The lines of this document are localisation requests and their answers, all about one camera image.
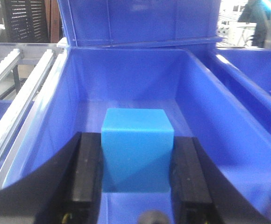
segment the metal roller conveyor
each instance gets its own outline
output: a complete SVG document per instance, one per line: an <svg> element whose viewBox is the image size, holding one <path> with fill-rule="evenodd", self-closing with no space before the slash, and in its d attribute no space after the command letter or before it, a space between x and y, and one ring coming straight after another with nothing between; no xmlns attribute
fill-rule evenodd
<svg viewBox="0 0 271 224"><path fill-rule="evenodd" d="M21 52L19 49L11 51L7 57L0 62L0 82L10 73L10 71L17 65L21 59Z"/></svg>
<svg viewBox="0 0 271 224"><path fill-rule="evenodd" d="M29 104L31 103L36 91L39 86L46 78L49 69L54 61L54 51L51 49L46 50L46 52L41 57L39 63L34 68L32 73L29 75L24 86L19 91L16 98L11 103L10 107L0 120L0 159L4 154L6 148L14 137L14 133L23 119ZM7 60L3 61L3 65L0 66L0 77L5 74L5 71L11 69L11 67L16 65L15 61L18 60L20 56L20 51L15 49L8 55Z"/></svg>
<svg viewBox="0 0 271 224"><path fill-rule="evenodd" d="M45 80L45 83L43 84L43 87L37 96L37 99L35 100L29 114L27 115L25 122L22 125L16 140L14 141L14 144L12 145L2 168L0 169L0 190L3 188L6 176L10 172L10 167L12 166L18 150L21 147L24 147L26 144L32 145L32 142L37 141L36 133L40 132L41 121L43 120L43 114L45 114L43 112L48 110L52 97L55 94L66 58L67 50L64 50L63 53L60 53L57 56ZM31 123L36 125L32 130L30 128ZM21 177L21 173L19 171L17 172L17 177L18 179Z"/></svg>
<svg viewBox="0 0 271 224"><path fill-rule="evenodd" d="M20 49L21 59L18 65L36 65L47 49L52 49L58 55L62 48L54 43L0 43L0 62L14 49Z"/></svg>

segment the bin floor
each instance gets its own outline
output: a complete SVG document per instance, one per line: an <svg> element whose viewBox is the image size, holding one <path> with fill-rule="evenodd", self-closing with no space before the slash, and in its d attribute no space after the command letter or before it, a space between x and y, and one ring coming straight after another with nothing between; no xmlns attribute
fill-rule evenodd
<svg viewBox="0 0 271 224"><path fill-rule="evenodd" d="M175 100L80 101L76 131L100 133L108 108L163 109L174 128L175 136L193 137Z"/></svg>
<svg viewBox="0 0 271 224"><path fill-rule="evenodd" d="M136 224L148 210L159 210L173 222L171 193L102 193L97 224Z"/></svg>

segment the perforated black panel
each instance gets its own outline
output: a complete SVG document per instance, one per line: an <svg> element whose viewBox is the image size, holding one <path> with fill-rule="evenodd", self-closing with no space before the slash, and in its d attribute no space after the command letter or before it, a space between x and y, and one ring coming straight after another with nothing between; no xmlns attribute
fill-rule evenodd
<svg viewBox="0 0 271 224"><path fill-rule="evenodd" d="M8 42L48 42L43 0L2 0Z"/></svg>

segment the light blue cube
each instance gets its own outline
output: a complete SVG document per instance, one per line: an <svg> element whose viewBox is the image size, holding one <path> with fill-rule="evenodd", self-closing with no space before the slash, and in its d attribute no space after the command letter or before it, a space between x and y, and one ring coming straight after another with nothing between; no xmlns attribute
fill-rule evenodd
<svg viewBox="0 0 271 224"><path fill-rule="evenodd" d="M105 192L166 192L174 129L164 110L111 108L101 130Z"/></svg>

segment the person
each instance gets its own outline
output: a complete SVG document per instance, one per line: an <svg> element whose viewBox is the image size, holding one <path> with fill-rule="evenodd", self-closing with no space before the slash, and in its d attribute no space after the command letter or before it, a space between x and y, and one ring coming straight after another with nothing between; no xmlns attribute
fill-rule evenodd
<svg viewBox="0 0 271 224"><path fill-rule="evenodd" d="M245 5L238 22L254 22L257 24L252 39L252 46L264 47L270 17L271 12L266 9L261 0L249 0Z"/></svg>

